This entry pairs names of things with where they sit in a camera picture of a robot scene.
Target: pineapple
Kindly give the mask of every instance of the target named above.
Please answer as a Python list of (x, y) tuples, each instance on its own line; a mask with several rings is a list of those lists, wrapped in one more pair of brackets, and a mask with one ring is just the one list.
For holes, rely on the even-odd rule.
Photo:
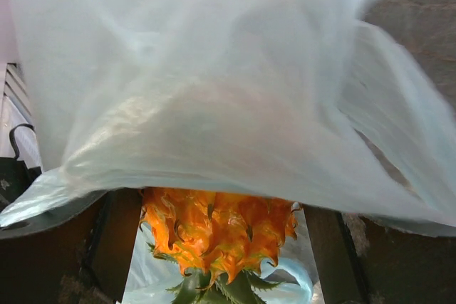
[(277, 283), (262, 280), (260, 264), (274, 266), (286, 236), (296, 239), (294, 203), (259, 196), (200, 190), (149, 188), (142, 221), (152, 227), (153, 256), (173, 261), (184, 280), (174, 304), (264, 301), (252, 290)]

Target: plastic bag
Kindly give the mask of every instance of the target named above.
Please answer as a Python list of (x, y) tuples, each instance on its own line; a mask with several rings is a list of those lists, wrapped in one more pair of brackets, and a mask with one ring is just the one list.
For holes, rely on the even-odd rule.
[[(138, 229), (135, 248), (128, 273), (122, 304), (171, 303), (174, 294), (166, 291), (182, 281), (179, 267), (168, 261), (155, 259), (147, 243), (153, 243), (150, 230)], [(267, 278), (276, 269), (283, 269), (295, 277), (297, 284), (283, 283), (279, 287), (258, 292), (268, 304), (309, 304), (313, 295), (311, 279), (307, 271), (289, 258), (280, 258), (277, 268), (265, 260), (261, 265), (261, 277)]]
[[(380, 46), (359, 56), (358, 18), (372, 1), (12, 0), (45, 166), (65, 152), (58, 169), (0, 214), (0, 225), (99, 189), (161, 186), (456, 226), (456, 180), (442, 169), (456, 155), (454, 121), (409, 56), (385, 53), (396, 45), (383, 33), (364, 37)], [(370, 70), (377, 57), (403, 67), (356, 68)], [(385, 96), (404, 106), (388, 110), (420, 130), (403, 127), (407, 120), (369, 126), (383, 104), (355, 113), (373, 96), (353, 91), (356, 77), (385, 79), (375, 96), (400, 80)], [(393, 124), (409, 153), (412, 133), (427, 144), (415, 171), (403, 150), (389, 152), (421, 199), (385, 173), (353, 129), (388, 149), (378, 130)], [(416, 176), (429, 165), (432, 174)]]

